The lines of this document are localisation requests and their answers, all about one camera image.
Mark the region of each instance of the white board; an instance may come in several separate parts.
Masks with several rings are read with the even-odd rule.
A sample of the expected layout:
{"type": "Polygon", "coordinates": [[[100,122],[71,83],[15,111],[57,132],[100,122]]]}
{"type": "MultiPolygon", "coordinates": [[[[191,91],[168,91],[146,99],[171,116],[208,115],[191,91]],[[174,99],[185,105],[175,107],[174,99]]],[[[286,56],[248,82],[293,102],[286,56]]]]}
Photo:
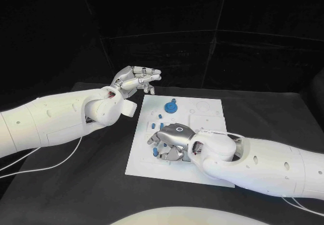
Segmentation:
{"type": "MultiPolygon", "coordinates": [[[[200,128],[225,131],[221,101],[205,98],[143,96],[125,174],[233,188],[234,185],[228,181],[205,177],[191,162],[169,162],[152,156],[153,145],[148,145],[146,140],[159,130],[161,123],[164,126],[169,123],[181,123],[192,131],[200,128]],[[175,99],[176,112],[166,113],[164,105],[172,98],[175,99]]],[[[164,147],[161,142],[156,149],[158,153],[162,154],[168,152],[169,147],[164,147]]]]}

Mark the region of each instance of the black tabletop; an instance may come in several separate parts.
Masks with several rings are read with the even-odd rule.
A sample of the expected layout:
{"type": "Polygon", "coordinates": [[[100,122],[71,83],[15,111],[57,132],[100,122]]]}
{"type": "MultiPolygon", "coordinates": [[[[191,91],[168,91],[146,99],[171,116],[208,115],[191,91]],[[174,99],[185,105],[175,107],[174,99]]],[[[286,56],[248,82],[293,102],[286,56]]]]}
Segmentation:
{"type": "MultiPolygon", "coordinates": [[[[73,90],[103,87],[76,83],[73,90]]],[[[246,137],[277,141],[324,153],[324,134],[295,93],[155,88],[156,95],[221,99],[225,128],[246,137]]],[[[83,137],[68,160],[56,168],[18,174],[0,201],[0,224],[106,225],[152,208],[191,206],[223,210],[270,225],[324,224],[324,218],[292,207],[280,198],[243,188],[227,188],[125,175],[143,93],[133,117],[83,137]]],[[[77,140],[40,149],[21,170],[58,163],[77,140]]],[[[322,211],[324,202],[300,199],[322,211]]]]}

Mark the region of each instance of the small blue piece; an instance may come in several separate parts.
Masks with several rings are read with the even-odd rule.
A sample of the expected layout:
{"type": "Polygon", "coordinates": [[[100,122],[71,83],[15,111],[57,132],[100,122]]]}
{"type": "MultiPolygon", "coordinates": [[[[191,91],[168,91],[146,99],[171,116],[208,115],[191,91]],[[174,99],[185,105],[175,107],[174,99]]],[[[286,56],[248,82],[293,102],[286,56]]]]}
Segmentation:
{"type": "Polygon", "coordinates": [[[153,155],[155,157],[158,156],[156,148],[152,149],[152,155],[153,155]]]}
{"type": "Polygon", "coordinates": [[[172,98],[171,102],[168,102],[164,106],[164,110],[166,113],[174,113],[176,111],[175,99],[172,98]]]}

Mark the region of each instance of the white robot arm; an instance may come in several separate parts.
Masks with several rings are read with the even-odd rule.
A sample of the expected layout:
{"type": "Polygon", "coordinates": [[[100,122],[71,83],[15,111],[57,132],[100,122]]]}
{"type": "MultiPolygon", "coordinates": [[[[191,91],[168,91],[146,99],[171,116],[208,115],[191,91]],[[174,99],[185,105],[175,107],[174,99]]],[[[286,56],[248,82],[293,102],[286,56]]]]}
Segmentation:
{"type": "Polygon", "coordinates": [[[159,80],[159,74],[159,70],[125,67],[109,86],[37,98],[1,112],[0,157],[71,141],[112,125],[120,114],[132,117],[136,104],[126,98],[136,89],[153,94],[148,82],[159,80]]]}
{"type": "Polygon", "coordinates": [[[277,197],[324,200],[324,155],[277,142],[231,139],[225,132],[169,124],[152,135],[148,144],[164,142],[169,152],[156,156],[178,161],[187,151],[191,162],[211,179],[277,197]]]}

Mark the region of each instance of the blue object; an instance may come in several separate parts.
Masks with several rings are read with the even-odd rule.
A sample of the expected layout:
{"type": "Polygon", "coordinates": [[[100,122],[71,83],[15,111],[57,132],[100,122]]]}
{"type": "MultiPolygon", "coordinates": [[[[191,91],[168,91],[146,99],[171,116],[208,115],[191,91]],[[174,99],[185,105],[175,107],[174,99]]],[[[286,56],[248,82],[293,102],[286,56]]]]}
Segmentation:
{"type": "Polygon", "coordinates": [[[156,148],[152,149],[152,155],[153,155],[155,157],[158,156],[156,148]]]}
{"type": "Polygon", "coordinates": [[[175,99],[172,98],[171,102],[168,102],[164,106],[164,110],[166,113],[174,113],[176,111],[175,99]]]}

